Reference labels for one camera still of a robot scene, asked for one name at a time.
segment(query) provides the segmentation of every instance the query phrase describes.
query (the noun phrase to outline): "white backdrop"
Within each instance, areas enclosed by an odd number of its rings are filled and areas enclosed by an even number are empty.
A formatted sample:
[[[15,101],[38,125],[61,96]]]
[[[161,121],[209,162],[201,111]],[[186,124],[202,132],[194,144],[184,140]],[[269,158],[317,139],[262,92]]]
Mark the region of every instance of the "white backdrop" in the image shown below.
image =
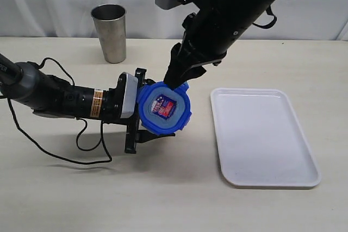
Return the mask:
[[[181,23],[197,11],[193,4],[169,11],[154,0],[0,0],[1,36],[96,36],[90,10],[103,3],[127,9],[127,36],[181,38]],[[348,39],[348,0],[278,0],[278,23],[270,30],[250,28],[245,39]],[[263,15],[260,23],[269,18]]]

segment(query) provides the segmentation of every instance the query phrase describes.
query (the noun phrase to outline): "black cable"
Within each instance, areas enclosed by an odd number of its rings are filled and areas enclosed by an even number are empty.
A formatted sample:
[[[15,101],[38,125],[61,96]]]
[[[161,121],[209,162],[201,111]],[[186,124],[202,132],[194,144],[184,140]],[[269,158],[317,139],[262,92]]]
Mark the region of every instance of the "black cable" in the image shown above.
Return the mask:
[[[38,69],[42,69],[45,66],[45,63],[47,60],[51,60],[51,61],[55,62],[60,67],[60,69],[66,74],[66,76],[68,76],[71,79],[72,85],[75,86],[75,81],[71,77],[71,75],[61,66],[61,64],[57,60],[55,60],[53,58],[50,58],[50,57],[44,58],[43,61],[41,62],[41,64],[39,65]]]
[[[57,159],[60,159],[60,160],[64,160],[64,161],[67,161],[67,162],[70,162],[70,163],[75,163],[75,164],[80,164],[80,165],[92,165],[92,164],[99,164],[99,163],[108,163],[108,162],[111,162],[113,160],[113,158],[111,157],[106,145],[105,145],[105,141],[104,141],[104,134],[103,134],[103,125],[104,125],[104,122],[101,121],[101,124],[100,124],[100,136],[101,136],[101,143],[102,143],[102,146],[104,148],[104,151],[108,157],[108,160],[98,160],[98,161],[92,161],[92,162],[81,162],[81,161],[75,161],[75,160],[70,160],[70,159],[67,159],[67,158],[64,158],[64,157],[61,157],[61,156],[58,156],[58,155],[55,155],[51,152],[48,152],[46,151],[44,148],[42,148],[32,137],[29,136],[29,134],[27,134],[19,125],[18,123],[18,120],[17,120],[17,116],[16,116],[16,112],[12,106],[12,102],[11,102],[11,99],[7,99],[7,102],[8,102],[8,105],[9,105],[9,108],[10,108],[10,111],[12,113],[12,117],[13,117],[13,120],[16,124],[16,127],[17,129],[25,136],[27,137],[33,144],[35,144],[37,146],[37,148],[39,150],[41,150],[42,152],[46,153],[47,155],[51,156],[51,157],[54,157],[54,158],[57,158]]]
[[[89,148],[89,149],[84,149],[82,147],[79,146],[78,144],[78,140],[80,139],[80,136],[83,134],[83,132],[87,129],[87,126],[88,126],[88,122],[85,120],[85,119],[81,119],[81,118],[76,118],[76,120],[78,121],[84,121],[85,123],[85,127],[77,134],[76,136],[76,146],[77,148],[80,150],[80,151],[83,151],[83,152],[91,152],[93,150],[95,150],[96,148],[98,148],[98,146],[100,145],[100,143],[102,142],[102,138],[99,139],[97,145],[95,145],[94,147],[92,148]]]

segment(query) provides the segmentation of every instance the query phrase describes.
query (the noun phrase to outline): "blue container lid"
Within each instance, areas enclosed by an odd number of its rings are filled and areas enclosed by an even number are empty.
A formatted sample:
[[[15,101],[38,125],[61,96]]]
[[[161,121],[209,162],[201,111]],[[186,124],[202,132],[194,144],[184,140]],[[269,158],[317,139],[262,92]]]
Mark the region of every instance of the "blue container lid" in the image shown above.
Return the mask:
[[[142,125],[156,135],[182,130],[192,114],[188,88],[185,83],[171,90],[161,81],[139,89],[136,101]]]

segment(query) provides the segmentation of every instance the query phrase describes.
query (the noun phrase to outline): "rectangular tray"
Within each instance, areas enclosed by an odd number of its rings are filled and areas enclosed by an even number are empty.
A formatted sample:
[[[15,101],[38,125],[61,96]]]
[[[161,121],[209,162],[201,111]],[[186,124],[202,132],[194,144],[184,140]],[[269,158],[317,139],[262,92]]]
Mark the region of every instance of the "rectangular tray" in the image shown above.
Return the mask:
[[[211,93],[220,166],[241,187],[310,189],[321,175],[287,95],[273,89]]]

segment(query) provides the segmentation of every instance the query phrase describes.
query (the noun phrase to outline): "metal tumbler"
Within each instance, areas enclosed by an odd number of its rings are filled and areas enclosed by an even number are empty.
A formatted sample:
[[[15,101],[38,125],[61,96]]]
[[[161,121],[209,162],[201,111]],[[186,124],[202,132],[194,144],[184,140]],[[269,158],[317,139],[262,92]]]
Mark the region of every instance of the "metal tumbler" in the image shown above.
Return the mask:
[[[107,62],[126,59],[126,10],[120,5],[105,4],[91,12],[100,45]]]

